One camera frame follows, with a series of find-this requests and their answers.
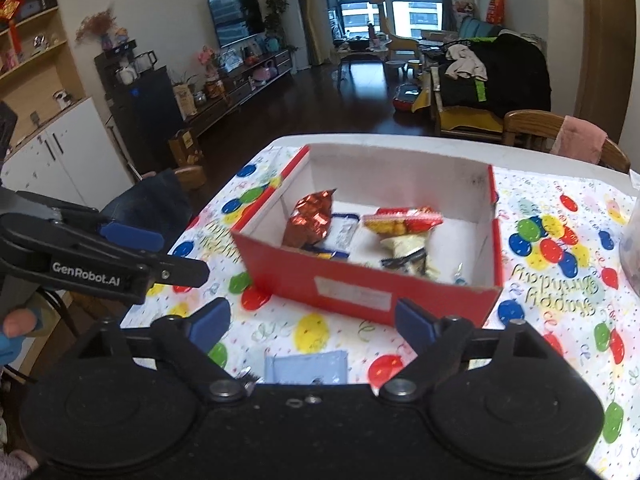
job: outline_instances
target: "wooden chair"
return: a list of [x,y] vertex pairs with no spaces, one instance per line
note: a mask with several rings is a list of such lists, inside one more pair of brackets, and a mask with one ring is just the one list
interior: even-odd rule
[[[525,147],[530,149],[532,147],[531,136],[541,137],[542,139],[555,139],[563,122],[564,117],[551,112],[543,112],[542,110],[516,110],[509,112],[504,117],[502,143],[505,146],[513,146],[516,134],[527,134]],[[540,142],[538,149],[548,152],[544,140]],[[629,161],[628,156],[610,139],[604,142],[600,163],[622,173],[628,173],[631,167],[631,161]]]

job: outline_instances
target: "stool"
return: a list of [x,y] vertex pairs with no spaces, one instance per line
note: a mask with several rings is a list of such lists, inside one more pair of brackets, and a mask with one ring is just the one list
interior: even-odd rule
[[402,69],[402,73],[406,74],[406,62],[399,59],[385,61],[385,73],[393,78],[398,78],[398,69]]
[[420,75],[420,72],[422,71],[422,63],[418,59],[410,59],[409,61],[406,62],[406,66],[407,66],[407,71],[409,69],[413,71],[412,73],[414,74],[414,78],[417,78]]

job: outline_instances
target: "red foil wrapper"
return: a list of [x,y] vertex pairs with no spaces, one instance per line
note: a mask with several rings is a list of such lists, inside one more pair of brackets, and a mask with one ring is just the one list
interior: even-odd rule
[[300,249],[326,237],[331,223],[332,196],[335,189],[319,191],[299,200],[287,220],[282,244]]

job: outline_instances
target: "pink clothing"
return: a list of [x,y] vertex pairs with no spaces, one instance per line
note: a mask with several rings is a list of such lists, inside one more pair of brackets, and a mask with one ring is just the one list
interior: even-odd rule
[[598,164],[607,134],[588,121],[566,116],[551,148],[554,155]]

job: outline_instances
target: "white cabinet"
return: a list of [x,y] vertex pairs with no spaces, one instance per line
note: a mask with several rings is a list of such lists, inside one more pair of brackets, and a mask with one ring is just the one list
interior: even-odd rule
[[102,209],[132,182],[87,99],[12,154],[2,184]]

